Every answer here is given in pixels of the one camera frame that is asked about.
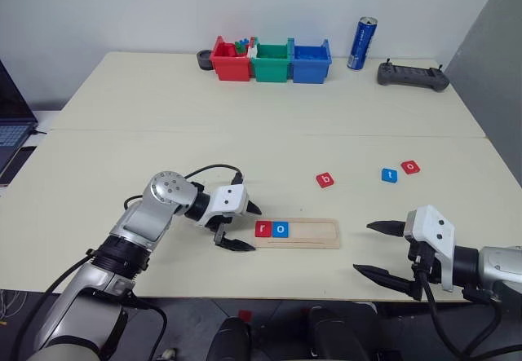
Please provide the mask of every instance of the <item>green bin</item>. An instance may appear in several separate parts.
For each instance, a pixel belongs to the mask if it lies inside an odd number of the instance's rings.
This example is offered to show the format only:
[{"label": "green bin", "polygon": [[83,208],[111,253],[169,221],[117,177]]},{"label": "green bin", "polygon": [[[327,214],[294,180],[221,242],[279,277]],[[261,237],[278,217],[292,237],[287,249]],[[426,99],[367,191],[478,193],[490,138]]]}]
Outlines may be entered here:
[{"label": "green bin", "polygon": [[290,61],[294,52],[294,39],[285,45],[262,45],[255,39],[257,53],[251,59],[256,81],[286,82],[290,77]]}]

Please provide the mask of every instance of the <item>blue bin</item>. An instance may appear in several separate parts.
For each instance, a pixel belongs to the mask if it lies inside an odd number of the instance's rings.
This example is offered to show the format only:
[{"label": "blue bin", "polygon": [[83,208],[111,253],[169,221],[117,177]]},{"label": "blue bin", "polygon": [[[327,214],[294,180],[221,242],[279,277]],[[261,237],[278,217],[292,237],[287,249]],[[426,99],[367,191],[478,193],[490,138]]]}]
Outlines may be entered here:
[{"label": "blue bin", "polygon": [[332,64],[328,40],[320,46],[294,46],[291,63],[294,82],[322,84]]}]

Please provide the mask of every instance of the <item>blue letter block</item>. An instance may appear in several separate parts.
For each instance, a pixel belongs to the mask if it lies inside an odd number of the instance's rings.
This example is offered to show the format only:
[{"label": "blue letter block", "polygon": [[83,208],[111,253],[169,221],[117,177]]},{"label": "blue letter block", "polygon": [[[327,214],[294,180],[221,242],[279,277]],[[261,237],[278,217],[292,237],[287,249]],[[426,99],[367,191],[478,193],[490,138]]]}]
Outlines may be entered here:
[{"label": "blue letter block", "polygon": [[272,225],[272,237],[288,237],[289,226],[286,221],[274,221]]},{"label": "blue letter block", "polygon": [[383,168],[381,173],[381,179],[384,182],[396,183],[397,182],[397,171],[394,169]]}]

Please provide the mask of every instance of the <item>colored block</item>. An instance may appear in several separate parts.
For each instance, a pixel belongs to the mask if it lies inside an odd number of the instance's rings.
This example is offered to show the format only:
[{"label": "colored block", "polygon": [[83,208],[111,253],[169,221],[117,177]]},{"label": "colored block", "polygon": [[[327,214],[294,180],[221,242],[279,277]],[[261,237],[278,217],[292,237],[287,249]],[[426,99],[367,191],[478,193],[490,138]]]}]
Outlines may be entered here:
[{"label": "colored block", "polygon": [[381,173],[381,179],[384,182],[396,183],[398,179],[397,171],[395,171],[394,169],[383,168],[383,171]]},{"label": "colored block", "polygon": [[319,183],[321,188],[325,188],[334,184],[334,178],[328,172],[316,176],[316,181]]},{"label": "colored block", "polygon": [[272,237],[288,237],[289,228],[290,226],[286,221],[274,221]]},{"label": "colored block", "polygon": [[255,237],[272,237],[272,221],[256,221]]},{"label": "colored block", "polygon": [[400,166],[407,174],[416,174],[420,171],[420,167],[413,160],[405,161],[404,163],[400,163]]}]

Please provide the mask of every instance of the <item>black cable on floor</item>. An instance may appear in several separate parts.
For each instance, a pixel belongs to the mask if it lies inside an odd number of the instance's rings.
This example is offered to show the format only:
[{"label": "black cable on floor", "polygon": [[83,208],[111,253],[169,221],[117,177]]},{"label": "black cable on floor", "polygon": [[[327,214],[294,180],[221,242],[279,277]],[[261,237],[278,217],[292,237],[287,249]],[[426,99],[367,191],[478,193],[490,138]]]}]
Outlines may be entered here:
[{"label": "black cable on floor", "polygon": [[464,349],[463,352],[465,355],[471,355],[471,353],[473,353],[473,350],[475,350],[483,341],[485,341],[486,338],[489,337],[500,324],[500,320],[502,319],[502,309],[500,307],[500,303],[491,301],[491,306],[494,308],[495,311],[495,316],[493,317],[493,320],[490,324],[488,324],[488,326],[484,330],[482,330],[482,332],[479,333],[479,335],[475,337],[475,339],[473,339],[469,343],[468,346],[466,346],[466,349]]},{"label": "black cable on floor", "polygon": [[161,331],[159,335],[157,336],[156,342],[154,342],[154,346],[152,350],[150,351],[150,355],[148,357],[148,361],[153,361],[154,354],[156,353],[157,347],[159,346],[161,339],[163,338],[163,334],[165,334],[166,325],[167,325],[167,317],[166,313],[161,309],[159,306],[155,306],[154,304],[151,304],[150,302],[146,302],[145,300],[138,299],[139,303],[142,303],[144,306],[151,310],[155,310],[163,319],[163,325],[161,326]]},{"label": "black cable on floor", "polygon": [[[446,332],[444,331],[444,329],[442,327],[442,324],[440,323],[439,315],[437,314],[435,298],[433,297],[433,293],[431,292],[430,284],[427,281],[426,273],[419,272],[418,278],[420,279],[422,288],[424,289],[424,292],[426,293],[426,297],[428,300],[428,307],[430,309],[430,314],[431,314],[431,320],[433,321],[435,330],[437,331],[437,334],[439,334],[440,339],[444,342],[444,344],[449,349],[449,351],[451,351],[453,353],[453,355],[455,355],[458,359],[462,359],[462,360],[466,360],[466,361],[481,361],[482,359],[489,359],[491,357],[495,357],[495,356],[501,355],[501,354],[522,351],[522,344],[519,344],[519,345],[507,346],[507,347],[502,347],[500,349],[487,351],[483,354],[478,354],[473,357],[471,357],[467,354],[461,353],[461,351],[459,349],[457,349],[457,347],[448,338],[448,336],[446,335]],[[476,341],[477,338],[484,337],[484,339],[485,339],[489,335],[489,334],[486,335],[487,331],[489,330],[489,326],[487,328],[485,328],[484,330],[482,330],[482,332],[473,341],[470,342],[468,347],[471,346],[472,344],[474,345],[475,342],[477,342],[477,346],[478,346],[481,343],[481,341]]]}]

